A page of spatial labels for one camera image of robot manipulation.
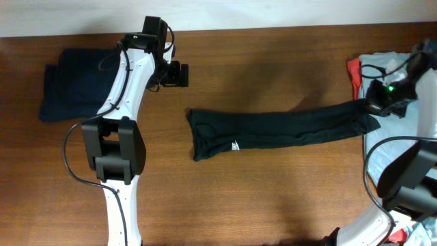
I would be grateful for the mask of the dark green t-shirt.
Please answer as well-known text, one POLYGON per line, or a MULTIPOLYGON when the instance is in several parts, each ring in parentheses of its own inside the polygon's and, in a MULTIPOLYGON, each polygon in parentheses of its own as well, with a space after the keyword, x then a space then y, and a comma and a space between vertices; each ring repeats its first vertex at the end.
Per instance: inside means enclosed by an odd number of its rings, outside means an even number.
POLYGON ((323 144, 366 135, 380 128, 366 100, 300 112, 224 113, 191 109, 194 161, 241 149, 323 144))

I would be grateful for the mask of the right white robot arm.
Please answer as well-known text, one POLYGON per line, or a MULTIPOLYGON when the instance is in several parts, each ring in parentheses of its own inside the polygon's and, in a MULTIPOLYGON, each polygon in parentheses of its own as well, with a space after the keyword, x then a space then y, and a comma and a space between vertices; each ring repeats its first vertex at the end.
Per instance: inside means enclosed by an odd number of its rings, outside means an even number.
POLYGON ((389 137, 372 146, 365 157, 363 184, 369 185, 369 163, 378 147, 405 140, 413 145, 383 170, 376 194, 366 190, 372 206, 349 225, 325 236, 321 245, 384 245, 396 230, 436 216, 436 179, 427 176, 436 167, 436 41, 416 45, 401 66, 406 69, 401 80, 384 85, 387 72, 371 78, 366 110, 402 118, 407 106, 418 102, 417 133, 389 137))

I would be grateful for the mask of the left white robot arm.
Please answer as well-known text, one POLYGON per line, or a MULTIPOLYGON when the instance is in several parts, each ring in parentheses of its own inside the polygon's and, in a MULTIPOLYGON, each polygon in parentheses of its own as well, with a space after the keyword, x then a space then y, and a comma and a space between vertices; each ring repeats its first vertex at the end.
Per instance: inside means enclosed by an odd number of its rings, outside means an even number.
POLYGON ((137 124, 149 87, 177 85, 182 65, 174 43, 157 34, 128 33, 119 42, 112 88, 96 116, 82 123, 89 166, 107 206, 109 245, 142 245, 137 217, 137 186, 146 147, 137 124))

